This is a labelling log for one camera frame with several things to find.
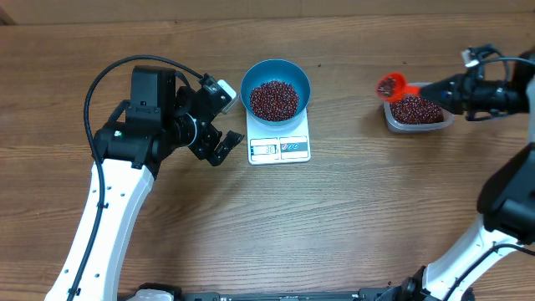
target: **red measuring scoop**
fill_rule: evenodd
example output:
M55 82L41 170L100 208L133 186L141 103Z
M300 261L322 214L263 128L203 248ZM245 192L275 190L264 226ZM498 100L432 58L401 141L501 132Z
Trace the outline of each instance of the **red measuring scoop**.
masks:
M420 87L410 86L403 74L394 72L379 81L375 93L385 101L396 102L404 99L407 94L420 95Z

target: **white scale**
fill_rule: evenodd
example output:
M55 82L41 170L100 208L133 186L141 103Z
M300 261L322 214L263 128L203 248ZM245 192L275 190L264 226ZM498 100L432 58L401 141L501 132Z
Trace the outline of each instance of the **white scale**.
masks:
M310 161L307 111L281 127L265 125L247 112L247 143L252 165Z

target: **red scoop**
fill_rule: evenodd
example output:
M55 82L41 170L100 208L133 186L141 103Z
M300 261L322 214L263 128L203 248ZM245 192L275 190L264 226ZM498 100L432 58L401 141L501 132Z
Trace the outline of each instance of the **red scoop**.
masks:
M384 96L383 94L380 93L380 87L381 87L381 84L387 80L391 80L393 79L395 81L395 85L394 85L394 88L393 88L393 93L390 97L386 97ZM377 93L377 95L385 100L385 101L388 101L388 102L396 102L396 101L400 101L402 99L404 99L404 97L407 95L407 94L412 94L412 95L420 95L420 87L413 87L413 86L410 86L407 84L407 80L405 79L405 76L403 76L403 74L401 73L398 73L398 72L394 72L394 73L391 73L391 74L387 74L385 75L380 81L379 83L377 84L377 89L375 90L375 92Z

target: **wood grain surface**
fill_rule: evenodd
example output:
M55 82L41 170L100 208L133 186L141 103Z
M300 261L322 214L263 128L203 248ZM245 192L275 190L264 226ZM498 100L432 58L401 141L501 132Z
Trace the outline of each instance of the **wood grain surface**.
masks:
M21 25L414 13L528 13L533 0L0 0Z
M532 47L533 28L532 13L1 27L0 299L42 300L57 278L89 187L85 94L132 54L177 60L235 89L260 60L295 62L313 86L313 154L306 164L250 166L241 143L212 168L175 152L141 209L120 292L145 282L222 293L399 284L471 225L482 184L524 146L527 116L457 116L445 130L394 135L376 81L394 70L419 82L463 72L468 45L517 55ZM133 67L97 88L94 130L129 98ZM493 67L489 78L501 78ZM240 105L216 121L246 133ZM476 295L532 300L534 282L535 261L513 254Z

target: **blue bowl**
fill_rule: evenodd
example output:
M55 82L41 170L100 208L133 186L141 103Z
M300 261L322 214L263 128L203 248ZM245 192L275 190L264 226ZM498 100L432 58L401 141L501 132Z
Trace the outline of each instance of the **blue bowl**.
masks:
M299 96L298 110L295 116L289 120L263 120L262 118L256 117L252 112L250 99L252 90L272 80L279 80L286 84L291 84ZM247 71L245 77L243 77L240 94L242 96L243 106L245 106L245 109L255 120L265 125L283 126L291 124L296 119L299 119L299 117L303 117L303 113L310 102L311 91L312 89L307 75L296 64L284 59L269 59L252 66Z

